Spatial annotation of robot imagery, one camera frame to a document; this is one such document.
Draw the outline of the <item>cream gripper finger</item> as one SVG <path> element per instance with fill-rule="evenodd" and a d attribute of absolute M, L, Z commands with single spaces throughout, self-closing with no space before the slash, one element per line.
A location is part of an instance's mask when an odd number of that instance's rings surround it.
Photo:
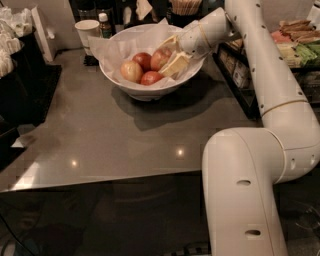
<path fill-rule="evenodd" d="M 174 51 L 170 56 L 160 60 L 159 73 L 164 77 L 172 77 L 185 69 L 190 62 L 191 56 L 185 52 Z"/>
<path fill-rule="evenodd" d="M 166 40 L 164 40 L 159 46 L 159 49 L 161 48 L 168 48 L 171 52 L 178 52 L 180 50 L 179 48 L 179 42 L 178 42 L 178 36 L 172 35 L 168 37 Z"/>

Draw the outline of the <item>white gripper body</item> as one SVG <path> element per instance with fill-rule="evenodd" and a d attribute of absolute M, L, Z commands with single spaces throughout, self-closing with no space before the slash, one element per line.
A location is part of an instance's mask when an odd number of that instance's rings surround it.
<path fill-rule="evenodd" d="M 190 56 L 205 56 L 210 52 L 210 45 L 199 21 L 186 25 L 178 33 L 180 49 Z"/>

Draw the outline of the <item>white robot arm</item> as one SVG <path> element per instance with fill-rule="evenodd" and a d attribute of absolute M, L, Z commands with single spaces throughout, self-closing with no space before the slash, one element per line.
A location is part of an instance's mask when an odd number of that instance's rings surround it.
<path fill-rule="evenodd" d="M 320 161 L 320 124 L 263 20 L 260 0 L 225 0 L 187 25 L 178 42 L 194 58 L 241 37 L 262 125 L 217 132 L 203 151 L 213 256 L 288 256 L 274 185 Z"/>

